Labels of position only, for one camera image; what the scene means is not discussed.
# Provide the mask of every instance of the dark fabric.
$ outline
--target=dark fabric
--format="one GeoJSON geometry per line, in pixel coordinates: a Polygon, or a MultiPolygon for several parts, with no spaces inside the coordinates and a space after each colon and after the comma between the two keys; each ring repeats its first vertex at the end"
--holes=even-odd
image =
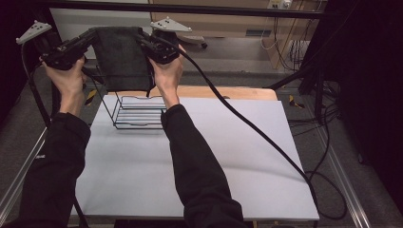
{"type": "Polygon", "coordinates": [[[137,27],[99,27],[98,41],[92,44],[106,90],[141,90],[153,88],[152,66],[136,43],[137,27]]]}
{"type": "Polygon", "coordinates": [[[175,185],[191,228],[246,227],[241,206],[231,198],[224,172],[184,106],[162,115],[170,141],[175,185]]]}
{"type": "Polygon", "coordinates": [[[67,227],[89,136],[89,127],[79,118],[55,115],[25,177],[19,217],[5,227],[67,227]]]}

